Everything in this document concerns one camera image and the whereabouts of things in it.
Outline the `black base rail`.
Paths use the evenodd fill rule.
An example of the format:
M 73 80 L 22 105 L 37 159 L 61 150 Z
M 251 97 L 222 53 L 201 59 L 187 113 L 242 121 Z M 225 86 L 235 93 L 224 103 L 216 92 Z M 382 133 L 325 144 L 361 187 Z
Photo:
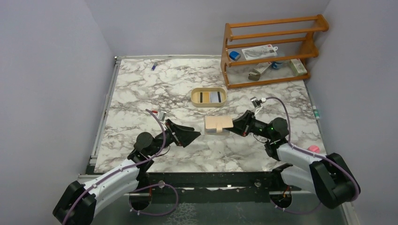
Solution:
M 268 203 L 271 195 L 290 200 L 296 190 L 274 172 L 151 172 L 139 187 L 148 185 L 129 193 L 128 203 L 141 209 L 151 203 Z

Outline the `blue small box on shelf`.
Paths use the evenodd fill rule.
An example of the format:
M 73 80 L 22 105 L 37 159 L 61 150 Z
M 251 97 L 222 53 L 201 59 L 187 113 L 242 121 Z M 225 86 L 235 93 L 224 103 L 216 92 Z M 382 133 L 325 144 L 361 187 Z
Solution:
M 229 53 L 229 58 L 232 59 L 233 61 L 238 61 L 241 58 L 241 54 L 236 51 L 231 51 Z

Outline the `green white small box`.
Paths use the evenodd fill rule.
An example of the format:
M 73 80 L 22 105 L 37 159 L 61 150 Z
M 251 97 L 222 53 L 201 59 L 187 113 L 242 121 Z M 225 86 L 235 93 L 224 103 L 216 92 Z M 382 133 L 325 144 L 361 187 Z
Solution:
M 301 76 L 307 74 L 307 69 L 300 59 L 291 59 L 289 66 L 292 69 L 295 76 Z

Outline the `cream oval tray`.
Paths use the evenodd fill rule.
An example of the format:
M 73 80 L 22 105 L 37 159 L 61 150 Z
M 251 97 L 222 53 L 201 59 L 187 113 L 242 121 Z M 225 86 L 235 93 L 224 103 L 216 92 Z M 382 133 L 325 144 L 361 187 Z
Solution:
M 221 87 L 201 87 L 191 91 L 191 103 L 195 107 L 222 107 L 226 101 L 227 92 Z

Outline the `small blue marker pen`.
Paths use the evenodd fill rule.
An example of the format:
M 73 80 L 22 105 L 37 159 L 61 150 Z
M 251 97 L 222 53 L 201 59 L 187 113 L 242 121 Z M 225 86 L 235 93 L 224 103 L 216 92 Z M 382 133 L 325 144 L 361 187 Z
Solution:
M 155 63 L 153 64 L 153 66 L 152 66 L 151 70 L 152 70 L 152 71 L 154 71 L 154 70 L 155 70 L 155 68 L 157 67 L 157 65 L 158 65 L 158 63 L 157 63 L 157 62 L 155 62 Z

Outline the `wooden orange shelf rack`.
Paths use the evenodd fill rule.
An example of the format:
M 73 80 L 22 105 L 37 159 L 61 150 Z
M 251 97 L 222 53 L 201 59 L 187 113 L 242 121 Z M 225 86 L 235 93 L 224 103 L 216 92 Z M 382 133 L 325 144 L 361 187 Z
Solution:
M 309 71 L 287 78 L 261 78 L 253 68 L 272 62 L 288 66 L 299 60 L 303 66 L 318 57 L 314 43 L 317 32 L 329 30 L 323 15 L 256 22 L 226 23 L 221 55 L 221 71 L 227 89 L 305 80 Z

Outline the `blue round container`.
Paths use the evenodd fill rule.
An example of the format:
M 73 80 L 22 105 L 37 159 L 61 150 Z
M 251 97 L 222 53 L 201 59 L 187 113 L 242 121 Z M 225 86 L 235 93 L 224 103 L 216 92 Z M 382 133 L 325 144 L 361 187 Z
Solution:
M 271 63 L 271 67 L 273 69 L 281 69 L 283 67 L 284 62 L 283 61 L 273 61 Z

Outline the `grey tape dispenser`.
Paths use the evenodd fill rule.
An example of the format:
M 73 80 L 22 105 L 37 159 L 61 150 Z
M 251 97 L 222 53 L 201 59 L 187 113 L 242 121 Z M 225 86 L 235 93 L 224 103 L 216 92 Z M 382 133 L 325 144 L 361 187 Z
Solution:
M 251 81 L 258 81 L 261 77 L 261 74 L 255 73 L 255 72 L 250 72 L 248 75 L 248 79 Z

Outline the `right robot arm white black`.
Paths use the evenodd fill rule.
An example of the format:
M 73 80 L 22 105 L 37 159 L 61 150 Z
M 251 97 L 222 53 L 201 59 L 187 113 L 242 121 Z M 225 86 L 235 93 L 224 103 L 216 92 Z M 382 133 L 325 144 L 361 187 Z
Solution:
M 247 110 L 232 121 L 228 128 L 232 133 L 246 137 L 249 134 L 266 138 L 267 155 L 284 162 L 273 171 L 279 180 L 290 186 L 315 194 L 329 209 L 354 201 L 361 193 L 360 186 L 341 155 L 324 155 L 300 149 L 287 140 L 289 123 L 277 117 L 269 123 L 256 119 L 254 112 Z

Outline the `beige leather card holder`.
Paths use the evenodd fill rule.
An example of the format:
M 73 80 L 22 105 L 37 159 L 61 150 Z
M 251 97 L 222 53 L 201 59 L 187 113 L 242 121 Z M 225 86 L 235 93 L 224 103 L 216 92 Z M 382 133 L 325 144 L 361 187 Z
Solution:
M 221 135 L 234 126 L 230 116 L 205 116 L 204 122 L 208 135 Z

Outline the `green white tube at edge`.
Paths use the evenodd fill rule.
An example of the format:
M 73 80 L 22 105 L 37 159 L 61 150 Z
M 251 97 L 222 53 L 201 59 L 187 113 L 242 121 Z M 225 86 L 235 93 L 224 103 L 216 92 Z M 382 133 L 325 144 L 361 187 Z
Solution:
M 320 115 L 319 115 L 319 111 L 318 111 L 317 107 L 313 105 L 312 109 L 313 109 L 313 112 L 314 112 L 315 119 L 319 120 L 320 119 Z

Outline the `white packaged item on shelf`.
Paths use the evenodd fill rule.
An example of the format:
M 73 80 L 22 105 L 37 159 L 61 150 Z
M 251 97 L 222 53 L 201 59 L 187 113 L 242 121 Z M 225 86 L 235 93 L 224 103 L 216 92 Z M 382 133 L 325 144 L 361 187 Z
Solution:
M 243 48 L 241 51 L 246 60 L 257 60 L 277 56 L 277 46 L 261 45 L 249 48 Z

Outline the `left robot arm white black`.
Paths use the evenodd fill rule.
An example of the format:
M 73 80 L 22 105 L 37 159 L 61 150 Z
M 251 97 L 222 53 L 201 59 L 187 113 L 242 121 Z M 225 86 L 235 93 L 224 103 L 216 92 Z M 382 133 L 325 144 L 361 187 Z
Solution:
M 91 224 L 105 207 L 138 188 L 154 158 L 164 148 L 173 143 L 186 147 L 201 135 L 194 128 L 171 120 L 166 120 L 165 125 L 157 136 L 140 133 L 133 151 L 114 169 L 85 183 L 77 180 L 70 183 L 53 209 L 53 216 L 63 225 Z

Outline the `silver card in tray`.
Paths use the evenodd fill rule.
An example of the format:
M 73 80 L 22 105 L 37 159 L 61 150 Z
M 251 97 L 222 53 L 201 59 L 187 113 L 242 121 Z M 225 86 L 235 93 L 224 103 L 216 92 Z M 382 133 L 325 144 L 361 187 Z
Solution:
M 222 96 L 219 91 L 210 92 L 209 97 L 210 97 L 210 103 L 221 103 L 222 102 Z

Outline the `yellow card in tray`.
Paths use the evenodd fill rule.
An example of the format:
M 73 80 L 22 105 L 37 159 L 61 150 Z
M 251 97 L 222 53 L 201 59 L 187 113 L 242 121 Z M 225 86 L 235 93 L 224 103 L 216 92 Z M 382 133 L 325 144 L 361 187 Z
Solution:
M 200 104 L 208 104 L 210 103 L 209 92 L 199 92 L 198 93 L 198 103 Z

